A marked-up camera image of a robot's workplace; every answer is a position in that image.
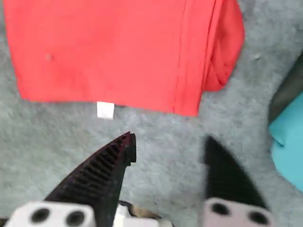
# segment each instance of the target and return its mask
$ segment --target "teal cloth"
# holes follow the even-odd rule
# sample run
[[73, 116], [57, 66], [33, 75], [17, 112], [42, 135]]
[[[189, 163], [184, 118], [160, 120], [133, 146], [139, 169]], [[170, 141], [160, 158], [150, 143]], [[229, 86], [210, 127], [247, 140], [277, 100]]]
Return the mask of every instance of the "teal cloth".
[[270, 124], [277, 171], [303, 192], [303, 92]]

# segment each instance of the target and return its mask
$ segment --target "red cloth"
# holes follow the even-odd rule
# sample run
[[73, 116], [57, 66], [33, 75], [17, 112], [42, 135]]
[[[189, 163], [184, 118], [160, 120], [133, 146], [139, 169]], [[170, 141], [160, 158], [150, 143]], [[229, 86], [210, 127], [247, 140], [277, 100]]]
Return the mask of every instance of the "red cloth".
[[244, 28], [236, 0], [4, 0], [21, 97], [197, 116], [227, 82]]

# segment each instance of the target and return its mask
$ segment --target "fabric fold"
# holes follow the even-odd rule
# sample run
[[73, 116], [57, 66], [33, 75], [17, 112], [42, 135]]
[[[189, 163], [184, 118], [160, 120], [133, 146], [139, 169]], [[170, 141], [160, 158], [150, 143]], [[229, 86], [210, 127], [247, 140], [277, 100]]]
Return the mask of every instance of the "fabric fold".
[[197, 116], [244, 28], [236, 0], [4, 0], [22, 98], [111, 102]]

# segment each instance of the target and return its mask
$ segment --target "white tag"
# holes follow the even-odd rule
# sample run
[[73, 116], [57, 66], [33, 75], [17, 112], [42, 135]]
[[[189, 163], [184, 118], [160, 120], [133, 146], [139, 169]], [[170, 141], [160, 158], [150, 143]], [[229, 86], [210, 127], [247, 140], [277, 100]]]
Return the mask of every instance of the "white tag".
[[114, 118], [114, 103], [97, 102], [97, 117], [110, 119]]

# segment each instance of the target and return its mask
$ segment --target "screw hole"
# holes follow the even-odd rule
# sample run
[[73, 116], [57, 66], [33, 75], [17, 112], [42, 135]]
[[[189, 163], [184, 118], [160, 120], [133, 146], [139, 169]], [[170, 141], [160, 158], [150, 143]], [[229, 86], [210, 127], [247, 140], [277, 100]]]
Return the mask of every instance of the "screw hole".
[[251, 212], [249, 213], [249, 219], [252, 222], [258, 223], [260, 225], [268, 225], [269, 224], [269, 220], [267, 217], [265, 217], [264, 214], [261, 214], [260, 212]]
[[217, 214], [220, 214], [220, 215], [229, 215], [230, 214], [228, 208], [225, 205], [220, 204], [220, 203], [213, 204], [212, 211]]
[[45, 221], [48, 218], [49, 213], [50, 213], [50, 211], [47, 208], [42, 208], [42, 209], [35, 211], [31, 218], [32, 222], [41, 223], [41, 222]]
[[67, 216], [66, 223], [69, 226], [75, 227], [82, 224], [84, 221], [84, 214], [82, 211], [74, 211]]

